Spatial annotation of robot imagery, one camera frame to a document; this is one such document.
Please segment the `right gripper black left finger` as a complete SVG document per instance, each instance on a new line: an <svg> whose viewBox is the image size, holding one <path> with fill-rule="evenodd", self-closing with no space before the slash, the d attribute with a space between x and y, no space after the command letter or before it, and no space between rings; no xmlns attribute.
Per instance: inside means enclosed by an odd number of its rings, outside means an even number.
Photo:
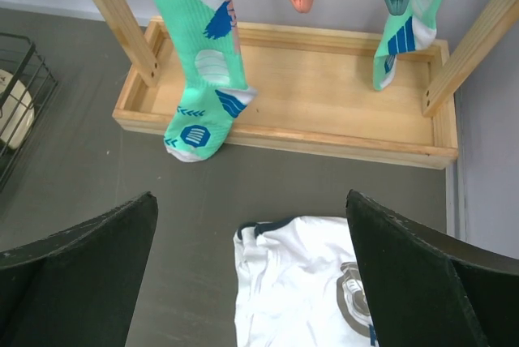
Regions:
<svg viewBox="0 0 519 347"><path fill-rule="evenodd" d="M158 218L146 192L1 253L3 346L124 346Z"/></svg>

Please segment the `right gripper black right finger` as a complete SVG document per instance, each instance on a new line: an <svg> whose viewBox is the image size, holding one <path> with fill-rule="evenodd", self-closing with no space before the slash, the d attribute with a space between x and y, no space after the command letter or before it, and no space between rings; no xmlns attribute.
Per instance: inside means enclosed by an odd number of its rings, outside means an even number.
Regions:
<svg viewBox="0 0 519 347"><path fill-rule="evenodd" d="M518 261L351 190L346 219L381 346L516 346Z"/></svg>

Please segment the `cream small plate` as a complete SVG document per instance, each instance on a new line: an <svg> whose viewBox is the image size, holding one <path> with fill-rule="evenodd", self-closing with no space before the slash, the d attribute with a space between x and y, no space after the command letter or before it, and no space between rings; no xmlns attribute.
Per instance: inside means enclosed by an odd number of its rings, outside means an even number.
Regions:
<svg viewBox="0 0 519 347"><path fill-rule="evenodd" d="M28 137L35 120L32 97L21 81L16 81L1 108L1 141L16 150Z"/></svg>

